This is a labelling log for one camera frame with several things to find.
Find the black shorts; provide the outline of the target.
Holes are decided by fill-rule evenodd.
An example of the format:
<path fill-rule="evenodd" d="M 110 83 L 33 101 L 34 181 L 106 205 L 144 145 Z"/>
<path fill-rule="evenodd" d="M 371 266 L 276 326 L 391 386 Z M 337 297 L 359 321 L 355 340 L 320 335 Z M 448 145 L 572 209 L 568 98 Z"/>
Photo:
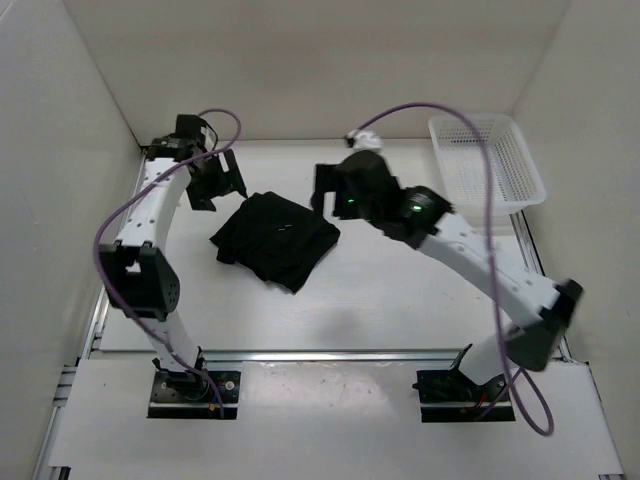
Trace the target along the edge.
<path fill-rule="evenodd" d="M 238 263 L 295 294 L 340 235 L 322 215 L 267 191 L 246 199 L 210 241 L 219 262 Z"/>

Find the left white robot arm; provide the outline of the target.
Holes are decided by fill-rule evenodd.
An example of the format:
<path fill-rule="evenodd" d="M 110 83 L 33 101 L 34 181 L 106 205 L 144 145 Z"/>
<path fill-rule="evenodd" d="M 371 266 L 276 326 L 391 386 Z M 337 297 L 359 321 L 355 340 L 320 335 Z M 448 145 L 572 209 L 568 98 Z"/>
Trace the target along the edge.
<path fill-rule="evenodd" d="M 101 227 L 94 239 L 94 263 L 112 307 L 147 335 L 156 368 L 175 375 L 188 400 L 206 395 L 210 377 L 177 312 L 181 286 L 165 254 L 167 237 L 182 198 L 195 211 L 214 211 L 214 199 L 231 193 L 247 195 L 231 144 L 221 144 L 203 114 L 180 114 L 173 132 L 147 149 L 137 193 L 106 219 L 124 219 L 116 238 L 103 241 Z"/>

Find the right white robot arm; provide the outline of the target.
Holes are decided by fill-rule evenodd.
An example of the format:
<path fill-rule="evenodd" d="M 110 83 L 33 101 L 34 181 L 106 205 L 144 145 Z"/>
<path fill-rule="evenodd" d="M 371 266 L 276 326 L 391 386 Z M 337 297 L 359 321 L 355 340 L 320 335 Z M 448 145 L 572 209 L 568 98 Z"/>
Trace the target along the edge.
<path fill-rule="evenodd" d="M 485 236 L 448 200 L 425 186 L 401 186 L 374 151 L 356 151 L 339 164 L 316 165 L 314 212 L 323 212 L 328 192 L 336 195 L 336 217 L 363 219 L 386 237 L 440 262 L 498 301 L 509 317 L 502 334 L 463 353 L 449 375 L 455 396 L 476 397 L 506 367 L 546 369 L 584 293 L 578 282 L 556 282 L 488 250 Z"/>

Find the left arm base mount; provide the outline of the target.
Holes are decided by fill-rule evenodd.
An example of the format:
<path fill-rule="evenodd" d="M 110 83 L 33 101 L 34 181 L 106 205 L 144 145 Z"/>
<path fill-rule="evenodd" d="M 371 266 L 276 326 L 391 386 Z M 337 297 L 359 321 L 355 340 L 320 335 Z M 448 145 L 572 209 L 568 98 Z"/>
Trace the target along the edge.
<path fill-rule="evenodd" d="M 209 384 L 192 373 L 157 370 L 149 396 L 147 417 L 150 419 L 235 420 L 241 389 L 241 372 L 214 370 L 208 372 L 221 395 L 214 396 Z"/>

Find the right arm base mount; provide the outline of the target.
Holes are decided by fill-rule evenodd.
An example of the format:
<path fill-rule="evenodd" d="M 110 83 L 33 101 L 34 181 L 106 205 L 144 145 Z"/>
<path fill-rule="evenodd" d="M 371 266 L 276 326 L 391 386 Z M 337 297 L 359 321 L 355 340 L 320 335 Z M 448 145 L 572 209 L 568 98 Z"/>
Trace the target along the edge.
<path fill-rule="evenodd" d="M 423 423 L 514 422 L 515 414 L 502 374 L 476 385 L 458 370 L 418 370 Z"/>

